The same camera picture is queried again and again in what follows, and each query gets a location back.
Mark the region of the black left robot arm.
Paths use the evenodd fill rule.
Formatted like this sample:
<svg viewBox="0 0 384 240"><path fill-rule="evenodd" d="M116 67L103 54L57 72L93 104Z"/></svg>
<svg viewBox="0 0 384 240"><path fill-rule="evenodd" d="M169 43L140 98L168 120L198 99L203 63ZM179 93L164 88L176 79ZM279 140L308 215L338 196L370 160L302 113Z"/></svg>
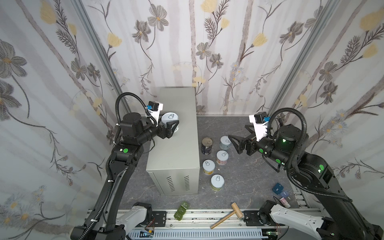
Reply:
<svg viewBox="0 0 384 240"><path fill-rule="evenodd" d="M152 220L150 204L136 204L123 220L117 218L119 206L128 181L144 153L144 144L154 137L170 139L179 120L172 119L165 125L149 123L144 126L139 113L128 113L118 118L117 125L123 139L112 149L105 166L107 178L102 191L83 225L73 228L72 240L123 240L131 229Z"/></svg>

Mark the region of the green label can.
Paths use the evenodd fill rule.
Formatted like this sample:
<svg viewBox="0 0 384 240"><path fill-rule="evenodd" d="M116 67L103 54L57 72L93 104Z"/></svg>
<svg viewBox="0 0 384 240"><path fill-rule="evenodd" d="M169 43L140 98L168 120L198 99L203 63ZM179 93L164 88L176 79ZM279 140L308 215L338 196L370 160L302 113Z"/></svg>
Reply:
<svg viewBox="0 0 384 240"><path fill-rule="evenodd" d="M214 191L220 191L225 184L225 179L221 175L213 175L211 177L211 188Z"/></svg>

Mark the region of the blue brown label can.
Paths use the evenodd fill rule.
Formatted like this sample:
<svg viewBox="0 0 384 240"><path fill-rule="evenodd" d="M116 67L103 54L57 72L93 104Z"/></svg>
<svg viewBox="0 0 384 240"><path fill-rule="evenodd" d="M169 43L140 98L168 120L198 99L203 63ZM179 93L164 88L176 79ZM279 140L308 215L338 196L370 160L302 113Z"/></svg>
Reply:
<svg viewBox="0 0 384 240"><path fill-rule="evenodd" d="M176 113L168 112L162 115L161 117L161 125L166 127L166 122L179 120L179 116Z"/></svg>

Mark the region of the teal label can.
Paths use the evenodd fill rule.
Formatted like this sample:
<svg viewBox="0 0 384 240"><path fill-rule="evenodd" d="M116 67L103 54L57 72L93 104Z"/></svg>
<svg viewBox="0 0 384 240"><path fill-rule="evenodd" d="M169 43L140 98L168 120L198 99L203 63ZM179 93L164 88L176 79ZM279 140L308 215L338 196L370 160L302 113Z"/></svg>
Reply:
<svg viewBox="0 0 384 240"><path fill-rule="evenodd" d="M228 136L222 136L220 138L220 149L226 151L230 148L231 144L232 144L232 142Z"/></svg>

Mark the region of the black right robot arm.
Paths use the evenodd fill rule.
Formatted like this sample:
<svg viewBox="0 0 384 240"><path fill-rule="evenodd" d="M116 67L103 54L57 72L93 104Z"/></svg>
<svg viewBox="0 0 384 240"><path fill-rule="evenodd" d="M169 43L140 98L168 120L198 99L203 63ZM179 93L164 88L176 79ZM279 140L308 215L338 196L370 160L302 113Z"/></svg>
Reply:
<svg viewBox="0 0 384 240"><path fill-rule="evenodd" d="M384 230L369 223L342 190L328 163L320 156L305 152L309 139L304 129L282 126L275 137L269 137L266 124L254 129L247 138L229 135L238 154L251 156L256 152L263 158L284 166L290 182L303 192L312 194L329 213L319 224L299 223L298 230L308 230L320 240L381 240Z"/></svg>

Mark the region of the yellow label can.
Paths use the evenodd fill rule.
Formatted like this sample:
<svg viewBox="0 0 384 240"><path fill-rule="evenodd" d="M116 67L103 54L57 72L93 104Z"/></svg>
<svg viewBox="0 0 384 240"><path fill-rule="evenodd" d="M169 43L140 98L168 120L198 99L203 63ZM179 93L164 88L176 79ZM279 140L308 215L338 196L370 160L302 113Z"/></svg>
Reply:
<svg viewBox="0 0 384 240"><path fill-rule="evenodd" d="M207 176L210 176L214 173L216 164L212 160L205 160L202 164L203 173Z"/></svg>

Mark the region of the pink label can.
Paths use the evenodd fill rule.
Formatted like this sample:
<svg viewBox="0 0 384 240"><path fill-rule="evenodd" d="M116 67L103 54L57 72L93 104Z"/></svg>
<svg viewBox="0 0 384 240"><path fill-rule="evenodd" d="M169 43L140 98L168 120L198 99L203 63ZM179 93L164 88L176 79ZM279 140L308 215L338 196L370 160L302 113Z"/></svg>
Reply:
<svg viewBox="0 0 384 240"><path fill-rule="evenodd" d="M220 150L217 152L216 157L217 157L217 164L224 166L228 162L229 154L224 150Z"/></svg>

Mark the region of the dark blue can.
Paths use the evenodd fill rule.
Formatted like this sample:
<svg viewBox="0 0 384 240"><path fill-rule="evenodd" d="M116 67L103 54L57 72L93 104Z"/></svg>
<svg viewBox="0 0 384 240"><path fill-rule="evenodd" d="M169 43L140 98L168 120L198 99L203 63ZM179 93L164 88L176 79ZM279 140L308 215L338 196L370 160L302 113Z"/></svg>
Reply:
<svg viewBox="0 0 384 240"><path fill-rule="evenodd" d="M212 152L213 139L205 137L202 139L201 152L204 155L209 155Z"/></svg>

